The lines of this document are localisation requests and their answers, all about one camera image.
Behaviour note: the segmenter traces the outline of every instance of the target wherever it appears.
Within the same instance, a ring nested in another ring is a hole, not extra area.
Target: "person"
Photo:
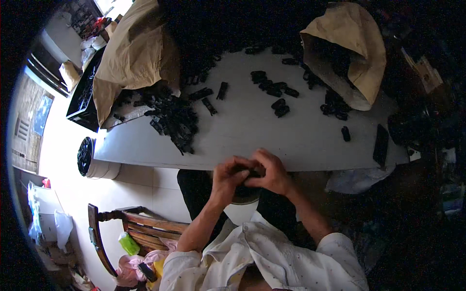
[[[265,174],[247,179],[249,170],[238,167]],[[161,291],[369,289],[350,239],[332,230],[267,150],[228,159],[213,182],[205,171],[180,170],[178,183],[192,223],[165,259]],[[260,198],[250,222],[236,226],[223,210],[242,183]],[[293,245],[296,213],[315,251]]]

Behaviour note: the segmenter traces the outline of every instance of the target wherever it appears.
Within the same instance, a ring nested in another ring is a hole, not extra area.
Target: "black pants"
[[[205,171],[181,169],[178,172],[178,184],[191,219],[194,220],[209,200],[212,181]],[[260,192],[257,211],[267,222],[281,230],[291,242],[295,242],[296,207],[285,196],[263,188],[258,188],[257,191]],[[225,212],[222,212],[213,228],[208,244],[219,235],[227,218]]]

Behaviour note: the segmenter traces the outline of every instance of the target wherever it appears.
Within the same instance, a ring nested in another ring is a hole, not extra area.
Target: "white cloth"
[[[160,291],[234,291],[254,263],[272,289],[369,290],[345,235],[327,235],[316,251],[296,247],[256,211],[251,222],[238,227],[228,219],[202,257],[194,250],[170,254]]]

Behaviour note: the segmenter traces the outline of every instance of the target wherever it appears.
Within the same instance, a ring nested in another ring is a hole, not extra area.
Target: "black phone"
[[[387,159],[388,138],[388,131],[381,124],[377,125],[376,145],[372,158],[381,167],[385,167],[385,160]]]

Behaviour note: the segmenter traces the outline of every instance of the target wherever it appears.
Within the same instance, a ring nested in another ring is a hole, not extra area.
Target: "white tile floor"
[[[97,206],[99,211],[141,205],[169,220],[189,223],[191,219],[179,190],[178,169],[125,164],[115,180],[82,177],[76,154],[83,138],[96,133],[65,118],[69,101],[57,97],[52,103],[42,137],[39,175],[51,180],[64,211],[73,216],[76,232],[71,241],[87,275],[102,291],[111,291],[115,288],[112,276],[104,269],[89,240],[88,203]],[[250,219],[256,207],[257,203],[230,205],[226,213],[234,223],[240,224]],[[123,231],[121,221],[100,223],[100,228],[105,251],[117,267],[119,258],[125,254],[118,243]]]

